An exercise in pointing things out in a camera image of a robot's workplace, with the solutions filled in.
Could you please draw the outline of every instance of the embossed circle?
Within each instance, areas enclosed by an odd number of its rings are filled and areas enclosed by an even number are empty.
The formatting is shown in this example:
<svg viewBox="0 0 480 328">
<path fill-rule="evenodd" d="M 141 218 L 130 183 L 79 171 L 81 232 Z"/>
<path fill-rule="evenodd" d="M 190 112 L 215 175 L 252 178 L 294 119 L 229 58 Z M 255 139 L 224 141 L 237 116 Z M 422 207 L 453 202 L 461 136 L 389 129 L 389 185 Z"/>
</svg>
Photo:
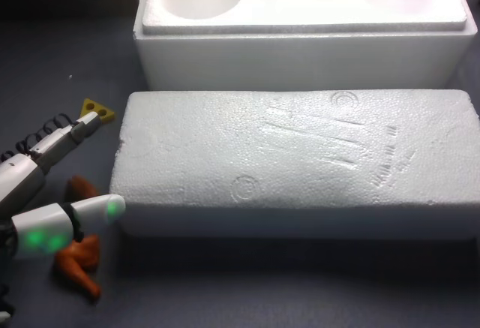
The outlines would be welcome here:
<svg viewBox="0 0 480 328">
<path fill-rule="evenodd" d="M 252 176 L 240 176 L 232 182 L 232 197 L 235 201 L 251 200 L 260 193 L 260 184 Z"/>
<path fill-rule="evenodd" d="M 359 98 L 352 92 L 336 92 L 330 99 L 331 103 L 337 107 L 355 108 L 359 105 Z"/>
</svg>

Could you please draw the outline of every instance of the dark table surface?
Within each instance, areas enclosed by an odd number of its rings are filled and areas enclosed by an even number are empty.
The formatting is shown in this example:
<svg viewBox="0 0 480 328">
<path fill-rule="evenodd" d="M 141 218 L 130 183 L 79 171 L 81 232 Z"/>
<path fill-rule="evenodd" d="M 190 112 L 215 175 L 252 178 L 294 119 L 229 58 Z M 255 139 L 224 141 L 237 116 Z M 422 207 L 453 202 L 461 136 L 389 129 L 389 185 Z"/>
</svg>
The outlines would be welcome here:
<svg viewBox="0 0 480 328">
<path fill-rule="evenodd" d="M 48 175 L 31 206 L 62 201 L 79 174 L 108 192 L 122 115 L 146 90 L 133 21 L 0 26 L 0 143 L 36 131 L 91 98 L 117 120 Z M 480 40 L 448 87 L 480 111 Z M 12 327 L 474 327 L 480 324 L 477 250 L 469 242 L 328 242 L 101 237 L 92 305 L 51 272 L 52 258 L 1 264 L 17 308 Z"/>
</svg>

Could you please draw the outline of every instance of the textured white foam surface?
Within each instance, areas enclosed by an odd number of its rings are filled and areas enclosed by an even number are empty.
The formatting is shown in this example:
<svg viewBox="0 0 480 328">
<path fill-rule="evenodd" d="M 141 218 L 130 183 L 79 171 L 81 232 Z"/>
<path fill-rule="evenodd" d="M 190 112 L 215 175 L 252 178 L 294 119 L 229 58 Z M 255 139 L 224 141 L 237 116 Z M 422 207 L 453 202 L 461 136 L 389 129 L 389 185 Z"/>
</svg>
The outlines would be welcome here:
<svg viewBox="0 0 480 328">
<path fill-rule="evenodd" d="M 472 236 L 480 123 L 452 90 L 139 92 L 111 193 L 155 236 Z"/>
<path fill-rule="evenodd" d="M 146 34 L 462 30 L 461 0 L 146 0 Z"/>
</svg>

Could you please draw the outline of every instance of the yellow triangle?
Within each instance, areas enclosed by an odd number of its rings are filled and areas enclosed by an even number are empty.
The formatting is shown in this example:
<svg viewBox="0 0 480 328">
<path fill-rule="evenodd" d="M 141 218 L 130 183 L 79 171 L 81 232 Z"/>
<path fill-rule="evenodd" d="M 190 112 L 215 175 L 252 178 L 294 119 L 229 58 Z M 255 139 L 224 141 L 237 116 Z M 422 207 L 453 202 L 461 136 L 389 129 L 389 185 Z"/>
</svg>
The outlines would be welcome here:
<svg viewBox="0 0 480 328">
<path fill-rule="evenodd" d="M 80 118 L 82 118 L 85 114 L 90 112 L 96 112 L 100 116 L 100 120 L 102 124 L 110 123 L 112 120 L 115 119 L 115 112 L 113 110 L 108 109 L 102 104 L 93 101 L 92 99 L 86 98 L 83 101 L 82 112 L 80 114 Z"/>
</svg>

